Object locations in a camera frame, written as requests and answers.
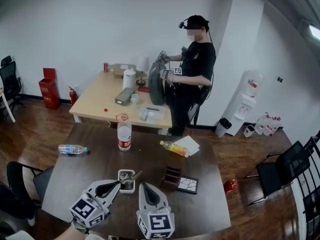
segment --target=dark wooden table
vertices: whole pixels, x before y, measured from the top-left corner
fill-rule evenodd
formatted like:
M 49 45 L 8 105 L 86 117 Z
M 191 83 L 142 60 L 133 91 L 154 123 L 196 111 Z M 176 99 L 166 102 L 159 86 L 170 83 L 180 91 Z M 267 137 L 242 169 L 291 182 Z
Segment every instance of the dark wooden table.
M 196 139 L 200 151 L 185 158 L 165 150 L 160 141 L 176 141 L 178 137 L 132 132 L 131 149 L 118 148 L 116 129 L 76 123 L 65 144 L 88 147 L 90 155 L 60 155 L 49 181 L 42 209 L 69 222 L 69 207 L 94 181 L 114 179 L 118 170 L 142 170 L 133 194 L 119 193 L 109 218 L 92 228 L 105 236 L 143 239 L 137 224 L 139 184 L 148 182 L 159 187 L 167 166 L 181 168 L 182 174 L 199 179 L 197 194 L 161 189 L 174 213 L 172 238 L 186 238 L 212 233 L 230 227 L 230 217 L 217 160 L 211 144 Z

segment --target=fire hose cabinet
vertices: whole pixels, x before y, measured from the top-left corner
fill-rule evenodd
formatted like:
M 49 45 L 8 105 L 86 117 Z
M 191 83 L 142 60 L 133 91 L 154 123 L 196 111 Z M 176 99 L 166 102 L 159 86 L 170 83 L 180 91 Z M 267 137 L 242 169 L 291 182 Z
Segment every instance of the fire hose cabinet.
M 56 83 L 56 69 L 44 68 L 43 76 L 44 79 L 39 82 L 39 86 L 44 105 L 47 108 L 56 110 L 61 105 Z

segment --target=black chair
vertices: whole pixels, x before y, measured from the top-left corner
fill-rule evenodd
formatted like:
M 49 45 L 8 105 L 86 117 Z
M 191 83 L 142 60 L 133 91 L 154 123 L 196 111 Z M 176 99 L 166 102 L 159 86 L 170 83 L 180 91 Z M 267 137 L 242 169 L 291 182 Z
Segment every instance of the black chair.
M 16 62 L 12 61 L 11 56 L 5 57 L 1 61 L 0 77 L 3 83 L 3 92 L 7 101 L 12 100 L 13 102 L 9 105 L 13 113 L 16 104 L 24 106 L 20 102 L 21 97 L 17 98 L 17 95 L 21 91 L 21 78 L 16 75 Z
M 278 156 L 275 162 L 265 162 L 272 156 Z M 300 143 L 297 141 L 287 151 L 282 154 L 272 153 L 266 159 L 256 165 L 256 175 L 250 175 L 253 169 L 244 179 L 259 177 L 263 197 L 251 202 L 253 205 L 267 199 L 269 195 L 280 189 L 291 185 L 292 181 L 310 167 L 308 155 Z
M 31 200 L 24 183 L 23 167 L 32 171 L 34 175 L 33 183 L 41 201 Z M 11 161 L 6 166 L 9 187 L 14 197 L 23 206 L 19 219 L 27 218 L 30 226 L 35 224 L 36 209 L 41 208 L 53 169 L 54 165 L 46 170 L 40 170 L 16 161 Z

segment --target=table leg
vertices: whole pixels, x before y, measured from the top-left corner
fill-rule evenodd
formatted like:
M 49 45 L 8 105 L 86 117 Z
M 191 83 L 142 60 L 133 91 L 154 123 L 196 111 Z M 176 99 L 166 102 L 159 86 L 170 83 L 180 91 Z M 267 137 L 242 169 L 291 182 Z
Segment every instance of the table leg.
M 81 121 L 81 118 L 79 117 L 79 116 L 77 116 L 77 115 L 73 115 L 73 118 L 74 118 L 74 121 L 76 122 L 76 123 L 82 123 L 82 121 Z
M 9 116 L 10 116 L 12 122 L 15 123 L 16 120 L 15 120 L 15 118 L 14 118 L 14 115 L 11 113 L 10 107 L 9 107 L 9 105 L 8 105 L 8 102 L 7 102 L 6 97 L 5 97 L 4 94 L 2 94 L 2 99 L 3 99 L 4 105 L 5 105 L 5 107 L 6 107 L 6 110 L 8 110 L 8 113 L 9 113 Z
M 169 128 L 162 128 L 158 131 L 160 135 L 167 135 Z

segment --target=ceiling light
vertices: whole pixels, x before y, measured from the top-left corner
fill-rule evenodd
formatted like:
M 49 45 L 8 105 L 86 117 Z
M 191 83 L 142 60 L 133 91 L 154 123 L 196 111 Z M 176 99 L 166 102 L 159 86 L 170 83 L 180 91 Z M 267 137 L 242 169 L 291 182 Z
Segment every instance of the ceiling light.
M 317 27 L 313 26 L 313 25 L 309 25 L 309 28 L 311 30 L 311 34 L 320 40 L 320 29 L 318 29 Z

